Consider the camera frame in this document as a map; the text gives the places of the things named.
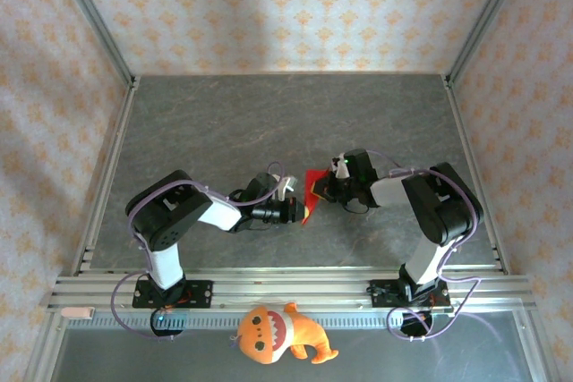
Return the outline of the orange shark plush toy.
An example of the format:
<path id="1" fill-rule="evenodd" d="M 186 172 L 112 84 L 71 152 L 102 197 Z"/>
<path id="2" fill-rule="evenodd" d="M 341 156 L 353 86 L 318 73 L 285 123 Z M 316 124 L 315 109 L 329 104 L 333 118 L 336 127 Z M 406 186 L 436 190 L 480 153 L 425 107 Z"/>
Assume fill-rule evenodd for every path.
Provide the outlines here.
<path id="1" fill-rule="evenodd" d="M 251 360 L 269 365 L 290 351 L 298 360 L 307 360 L 307 347 L 313 348 L 312 364 L 322 364 L 338 357 L 325 329 L 298 311 L 294 302 L 284 306 L 261 305 L 240 322 L 235 342 Z"/>

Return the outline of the aluminium cross rail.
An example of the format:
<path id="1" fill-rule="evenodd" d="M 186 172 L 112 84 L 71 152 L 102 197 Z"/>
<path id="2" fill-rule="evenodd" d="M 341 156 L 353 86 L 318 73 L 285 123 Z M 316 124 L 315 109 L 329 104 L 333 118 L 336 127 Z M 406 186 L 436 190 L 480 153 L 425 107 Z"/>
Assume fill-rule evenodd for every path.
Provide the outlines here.
<path id="1" fill-rule="evenodd" d="M 59 310 L 65 307 L 93 307 L 107 310 L 112 292 L 124 275 L 95 270 L 79 276 L 60 276 L 47 299 L 47 307 Z M 448 297 L 459 305 L 473 285 L 471 279 L 482 282 L 464 307 L 467 311 L 487 312 L 533 309 L 533 288 L 526 276 L 505 275 L 499 270 L 452 271 L 451 278 L 464 283 L 449 284 Z M 258 304 L 283 304 L 294 301 L 300 311 L 367 310 L 371 298 L 366 289 L 375 279 L 395 279 L 394 271 L 380 271 L 371 267 L 335 268 L 222 268 L 191 271 L 192 280 L 213 283 L 214 310 L 241 311 Z"/>

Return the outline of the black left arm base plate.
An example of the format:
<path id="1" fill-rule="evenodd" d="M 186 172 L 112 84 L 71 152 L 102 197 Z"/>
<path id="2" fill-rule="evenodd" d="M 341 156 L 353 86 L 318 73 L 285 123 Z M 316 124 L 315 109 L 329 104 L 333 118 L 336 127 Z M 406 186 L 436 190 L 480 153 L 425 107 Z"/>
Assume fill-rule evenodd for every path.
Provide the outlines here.
<path id="1" fill-rule="evenodd" d="M 136 283 L 132 306 L 135 309 L 209 309 L 213 282 L 181 279 L 167 290 L 161 290 L 152 280 Z"/>

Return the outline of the aluminium side rail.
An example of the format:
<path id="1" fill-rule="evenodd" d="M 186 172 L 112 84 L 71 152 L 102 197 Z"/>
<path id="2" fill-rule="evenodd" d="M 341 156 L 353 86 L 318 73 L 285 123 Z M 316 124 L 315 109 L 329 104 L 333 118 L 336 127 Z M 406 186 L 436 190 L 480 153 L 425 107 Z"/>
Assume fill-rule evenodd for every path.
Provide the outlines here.
<path id="1" fill-rule="evenodd" d="M 105 146 L 106 153 L 104 163 L 100 169 L 97 188 L 95 190 L 94 200 L 91 203 L 87 224 L 85 225 L 73 258 L 71 268 L 72 276 L 77 276 L 85 271 L 85 269 L 82 269 L 84 266 L 84 257 L 90 257 L 95 249 L 116 166 L 124 143 L 126 127 L 133 107 L 133 98 L 139 88 L 140 81 L 140 76 L 133 77 L 122 99 L 117 117 L 113 122 L 110 141 Z"/>
<path id="2" fill-rule="evenodd" d="M 475 152 L 472 148 L 470 134 L 462 117 L 460 104 L 457 101 L 453 83 L 451 82 L 449 76 L 446 74 L 442 74 L 440 77 L 442 79 L 444 89 L 447 93 L 454 120 L 458 128 L 460 140 L 464 148 L 466 162 L 468 164 L 472 181 L 475 186 L 475 195 L 480 200 L 483 207 L 483 223 L 487 230 L 487 235 L 492 247 L 493 257 L 496 260 L 496 268 L 500 270 L 504 275 L 510 275 L 511 269 L 507 262 L 505 247 L 502 239 L 500 238 L 499 228 L 492 213 L 490 200 L 487 196 L 487 193 L 485 192 L 485 188 L 483 187 L 483 178 L 481 176 L 480 168 L 477 164 Z"/>

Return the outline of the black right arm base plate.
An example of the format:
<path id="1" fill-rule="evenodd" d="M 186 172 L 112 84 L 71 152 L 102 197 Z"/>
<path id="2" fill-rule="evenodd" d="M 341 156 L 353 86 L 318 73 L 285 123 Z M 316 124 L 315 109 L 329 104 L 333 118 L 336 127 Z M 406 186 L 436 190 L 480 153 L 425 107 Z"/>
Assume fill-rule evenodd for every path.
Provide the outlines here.
<path id="1" fill-rule="evenodd" d="M 366 292 L 374 308 L 449 307 L 447 284 L 439 278 L 428 284 L 409 284 L 402 279 L 371 280 Z"/>

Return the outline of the aluminium frame post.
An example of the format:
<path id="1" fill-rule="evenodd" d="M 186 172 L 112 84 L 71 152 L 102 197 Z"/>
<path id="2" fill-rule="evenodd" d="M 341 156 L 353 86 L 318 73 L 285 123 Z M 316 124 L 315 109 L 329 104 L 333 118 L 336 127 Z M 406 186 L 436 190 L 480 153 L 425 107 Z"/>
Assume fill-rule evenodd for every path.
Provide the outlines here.
<path id="1" fill-rule="evenodd" d="M 106 25 L 104 18 L 100 14 L 94 0 L 74 0 L 80 7 L 84 17 L 88 21 L 95 35 L 107 54 L 109 60 L 115 68 L 122 81 L 131 87 L 135 82 L 135 75 L 130 71 L 127 62 L 124 60 L 112 33 Z"/>
<path id="2" fill-rule="evenodd" d="M 505 0 L 487 0 L 485 2 L 450 71 L 443 76 L 447 89 L 453 89 L 456 82 L 462 77 L 465 68 L 470 63 L 504 2 Z"/>

